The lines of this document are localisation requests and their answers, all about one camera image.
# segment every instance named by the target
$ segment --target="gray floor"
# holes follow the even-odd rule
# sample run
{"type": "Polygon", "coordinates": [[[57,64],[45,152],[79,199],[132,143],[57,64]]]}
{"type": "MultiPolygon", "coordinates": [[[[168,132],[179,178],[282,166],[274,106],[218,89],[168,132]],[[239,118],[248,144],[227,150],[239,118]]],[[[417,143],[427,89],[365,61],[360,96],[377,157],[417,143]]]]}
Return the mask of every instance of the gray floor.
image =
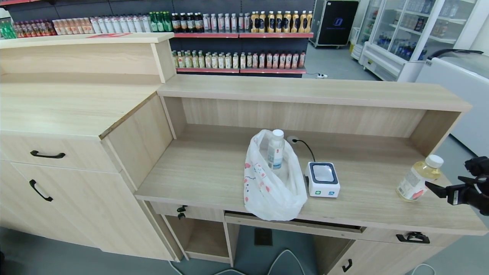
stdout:
{"type": "MultiPolygon", "coordinates": [[[[377,80],[351,57],[347,49],[309,46],[306,59],[309,73],[320,72],[333,79],[377,80]]],[[[457,183],[457,176],[469,176],[464,161],[472,157],[455,139],[448,137],[437,154],[444,160],[443,172],[457,183]]],[[[489,227],[489,218],[481,217],[489,227]]],[[[312,238],[292,232],[273,232],[272,247],[253,245],[253,228],[242,227],[236,254],[236,268],[250,275],[267,274],[274,258],[285,248],[291,249],[301,262],[306,274],[316,274],[312,238]]],[[[104,253],[98,249],[54,241],[13,230],[0,228],[0,246],[6,255],[5,275],[176,275],[166,261],[104,253]]],[[[463,237],[427,260],[438,275],[486,275],[489,270],[489,234],[484,237],[463,237]]],[[[185,275],[211,275],[229,268],[229,265],[203,260],[175,264],[185,275]]],[[[227,272],[223,275],[234,275],[227,272]]],[[[272,275],[301,274],[290,254],[285,254],[274,266],[272,275]]],[[[416,275],[432,275],[421,267],[416,275]]]]}

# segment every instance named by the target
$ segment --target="logo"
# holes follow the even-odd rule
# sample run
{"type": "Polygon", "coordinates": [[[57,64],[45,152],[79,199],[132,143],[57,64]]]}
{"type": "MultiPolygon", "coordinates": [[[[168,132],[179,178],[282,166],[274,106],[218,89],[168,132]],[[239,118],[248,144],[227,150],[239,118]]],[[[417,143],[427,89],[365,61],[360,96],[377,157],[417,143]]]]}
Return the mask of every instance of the logo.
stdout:
{"type": "Polygon", "coordinates": [[[338,17],[334,20],[333,26],[338,27],[341,26],[341,24],[343,24],[343,18],[338,17]]]}

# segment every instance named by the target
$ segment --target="yellow liquid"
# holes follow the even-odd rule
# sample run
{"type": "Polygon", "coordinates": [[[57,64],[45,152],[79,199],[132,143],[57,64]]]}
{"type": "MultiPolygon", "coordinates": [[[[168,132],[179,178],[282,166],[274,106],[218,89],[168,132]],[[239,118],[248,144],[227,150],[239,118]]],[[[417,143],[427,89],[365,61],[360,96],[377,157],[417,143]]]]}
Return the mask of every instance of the yellow liquid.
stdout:
{"type": "MultiPolygon", "coordinates": [[[[442,175],[442,172],[439,168],[433,168],[433,167],[428,166],[428,164],[426,164],[426,162],[424,160],[418,161],[417,163],[415,163],[413,165],[413,169],[420,176],[422,176],[423,178],[430,179],[431,181],[437,180],[442,175]]],[[[396,193],[399,195],[399,197],[401,197],[403,200],[405,200],[407,202],[412,203],[412,202],[417,201],[417,200],[409,200],[409,199],[405,198],[404,196],[402,196],[399,193],[399,188],[396,188],[396,193]]]]}

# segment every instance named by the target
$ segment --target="checkout counter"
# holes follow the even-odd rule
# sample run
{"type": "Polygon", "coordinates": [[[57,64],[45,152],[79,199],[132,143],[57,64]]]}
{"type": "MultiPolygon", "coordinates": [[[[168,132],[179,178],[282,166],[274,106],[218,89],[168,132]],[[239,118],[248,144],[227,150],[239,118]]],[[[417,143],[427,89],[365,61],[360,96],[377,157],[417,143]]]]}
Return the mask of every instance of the checkout counter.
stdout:
{"type": "MultiPolygon", "coordinates": [[[[329,275],[401,275],[488,232],[470,206],[396,194],[471,108],[439,85],[177,75],[172,33],[91,36],[0,42],[1,226],[231,266],[241,225],[302,232],[329,275]],[[244,206],[249,141],[275,128],[334,163],[342,185],[288,222],[244,206]]],[[[304,168],[309,151],[293,147],[304,168]]]]}

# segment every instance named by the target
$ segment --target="counter top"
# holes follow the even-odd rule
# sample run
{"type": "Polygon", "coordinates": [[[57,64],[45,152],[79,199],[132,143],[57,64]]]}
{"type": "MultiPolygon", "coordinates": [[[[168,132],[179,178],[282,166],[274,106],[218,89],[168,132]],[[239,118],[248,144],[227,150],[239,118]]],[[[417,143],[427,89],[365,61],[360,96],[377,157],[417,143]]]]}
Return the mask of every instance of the counter top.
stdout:
{"type": "Polygon", "coordinates": [[[173,36],[173,32],[41,36],[2,40],[0,49],[81,44],[159,43],[173,36]]]}
{"type": "Polygon", "coordinates": [[[5,74],[0,83],[1,131],[100,140],[160,85],[157,75],[5,74]]]}
{"type": "MultiPolygon", "coordinates": [[[[141,200],[247,212],[243,170],[251,137],[260,129],[187,125],[135,193],[141,200]]],[[[333,162],[339,197],[308,197],[298,219],[377,228],[484,235],[488,229],[468,205],[451,206],[432,192],[408,203],[395,189],[412,164],[424,159],[411,141],[287,131],[307,141],[318,161],[333,162]]],[[[311,161],[303,144],[293,145],[301,168],[311,161]]],[[[440,185],[450,182],[443,176],[440,185]]]]}
{"type": "Polygon", "coordinates": [[[472,107],[440,85],[388,81],[178,74],[158,95],[454,112],[472,107]]]}

